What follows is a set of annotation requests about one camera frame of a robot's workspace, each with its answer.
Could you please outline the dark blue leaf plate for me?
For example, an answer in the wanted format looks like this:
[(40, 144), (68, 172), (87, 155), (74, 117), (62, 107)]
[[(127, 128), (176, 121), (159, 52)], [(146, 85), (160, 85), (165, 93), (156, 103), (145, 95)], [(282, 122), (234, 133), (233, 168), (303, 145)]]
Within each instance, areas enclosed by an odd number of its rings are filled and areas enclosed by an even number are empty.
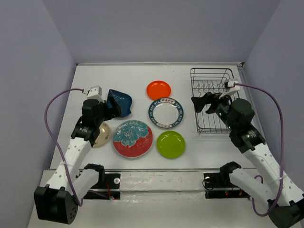
[(121, 116), (119, 118), (125, 118), (132, 113), (131, 106), (133, 100), (130, 95), (117, 90), (109, 89), (106, 103), (110, 108), (112, 108), (112, 105), (109, 101), (109, 97), (111, 96), (121, 107)]

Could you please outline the red and teal floral plate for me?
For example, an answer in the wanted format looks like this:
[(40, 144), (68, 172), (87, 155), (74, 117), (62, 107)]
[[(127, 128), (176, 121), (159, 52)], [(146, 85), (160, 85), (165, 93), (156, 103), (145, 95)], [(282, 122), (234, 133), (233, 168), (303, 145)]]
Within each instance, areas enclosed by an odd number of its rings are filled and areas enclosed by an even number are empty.
[(128, 120), (120, 124), (113, 134), (113, 146), (125, 158), (138, 158), (146, 154), (153, 143), (151, 128), (144, 122)]

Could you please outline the white green-rimmed plate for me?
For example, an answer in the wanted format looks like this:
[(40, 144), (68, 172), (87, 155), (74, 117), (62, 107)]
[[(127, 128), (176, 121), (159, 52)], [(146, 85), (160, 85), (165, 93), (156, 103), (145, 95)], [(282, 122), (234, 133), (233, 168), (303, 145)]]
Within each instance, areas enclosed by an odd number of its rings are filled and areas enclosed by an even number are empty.
[(150, 104), (148, 117), (154, 125), (169, 129), (182, 122), (184, 110), (177, 100), (170, 97), (163, 97)]

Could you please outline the orange plate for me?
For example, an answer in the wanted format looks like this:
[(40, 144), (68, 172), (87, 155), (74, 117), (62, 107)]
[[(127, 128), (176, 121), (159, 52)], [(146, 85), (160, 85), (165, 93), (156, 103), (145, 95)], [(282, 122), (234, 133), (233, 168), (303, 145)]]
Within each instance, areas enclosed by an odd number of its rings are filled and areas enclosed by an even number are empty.
[(167, 82), (156, 80), (148, 84), (146, 88), (148, 97), (152, 100), (157, 100), (171, 95), (171, 87)]

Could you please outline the lime green plate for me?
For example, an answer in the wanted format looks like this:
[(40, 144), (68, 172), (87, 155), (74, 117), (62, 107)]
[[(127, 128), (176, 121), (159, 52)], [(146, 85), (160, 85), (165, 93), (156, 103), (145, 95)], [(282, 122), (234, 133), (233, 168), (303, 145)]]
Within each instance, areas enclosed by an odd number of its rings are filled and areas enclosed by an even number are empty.
[(176, 131), (161, 133), (156, 141), (159, 154), (167, 159), (177, 159), (186, 150), (186, 142), (183, 136)]

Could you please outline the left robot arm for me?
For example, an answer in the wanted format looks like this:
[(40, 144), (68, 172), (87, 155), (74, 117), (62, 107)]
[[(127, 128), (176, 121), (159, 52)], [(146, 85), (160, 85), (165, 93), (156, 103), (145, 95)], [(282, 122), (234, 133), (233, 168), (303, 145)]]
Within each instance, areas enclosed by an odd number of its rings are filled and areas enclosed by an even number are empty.
[(78, 119), (62, 161), (45, 186), (37, 187), (34, 201), (38, 218), (63, 224), (71, 224), (82, 206), (84, 196), (94, 186), (105, 183), (105, 169), (100, 164), (80, 165), (91, 151), (100, 134), (103, 122), (121, 116), (121, 107), (110, 96), (109, 104), (96, 98), (83, 102), (82, 115)]

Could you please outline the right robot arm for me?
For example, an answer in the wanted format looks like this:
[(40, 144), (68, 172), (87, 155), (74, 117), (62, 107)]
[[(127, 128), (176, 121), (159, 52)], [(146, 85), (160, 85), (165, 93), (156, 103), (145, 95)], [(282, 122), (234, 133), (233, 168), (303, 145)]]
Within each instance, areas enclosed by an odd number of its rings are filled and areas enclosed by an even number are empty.
[(230, 130), (229, 137), (260, 173), (260, 179), (248, 175), (236, 162), (220, 168), (219, 182), (244, 190), (267, 209), (268, 216), (278, 228), (289, 228), (304, 218), (304, 192), (298, 188), (275, 160), (266, 140), (252, 125), (255, 115), (250, 102), (229, 95), (208, 92), (202, 97), (191, 98), (195, 111), (200, 113), (209, 105), (207, 114), (216, 114)]

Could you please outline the cream beige plate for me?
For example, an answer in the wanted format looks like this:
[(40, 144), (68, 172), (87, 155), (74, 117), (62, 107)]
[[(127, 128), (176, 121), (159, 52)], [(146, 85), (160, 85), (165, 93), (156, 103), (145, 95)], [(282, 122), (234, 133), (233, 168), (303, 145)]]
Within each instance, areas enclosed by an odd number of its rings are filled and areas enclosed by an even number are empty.
[(102, 145), (104, 145), (110, 138), (110, 135), (111, 135), (111, 129), (109, 127), (109, 125), (105, 122), (103, 122), (101, 125), (100, 125), (100, 128), (99, 128), (99, 135), (98, 137), (96, 138), (95, 140), (95, 143), (93, 145), (93, 148), (98, 148), (98, 147), (101, 147)]

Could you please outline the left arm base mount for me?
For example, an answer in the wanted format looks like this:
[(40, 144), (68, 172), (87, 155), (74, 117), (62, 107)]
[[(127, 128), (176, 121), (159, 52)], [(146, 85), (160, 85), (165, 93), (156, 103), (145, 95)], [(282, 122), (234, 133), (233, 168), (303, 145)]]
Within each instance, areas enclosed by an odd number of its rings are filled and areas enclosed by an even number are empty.
[(95, 184), (89, 192), (84, 196), (86, 200), (119, 200), (121, 174), (120, 173), (105, 173), (103, 182)]

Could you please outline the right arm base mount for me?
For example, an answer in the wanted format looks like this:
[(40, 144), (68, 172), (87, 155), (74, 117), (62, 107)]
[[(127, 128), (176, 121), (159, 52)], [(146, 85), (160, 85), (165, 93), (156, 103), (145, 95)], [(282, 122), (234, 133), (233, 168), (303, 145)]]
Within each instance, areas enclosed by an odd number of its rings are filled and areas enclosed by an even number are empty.
[(217, 172), (204, 173), (202, 185), (206, 199), (250, 199), (250, 196), (238, 186), (221, 180)]

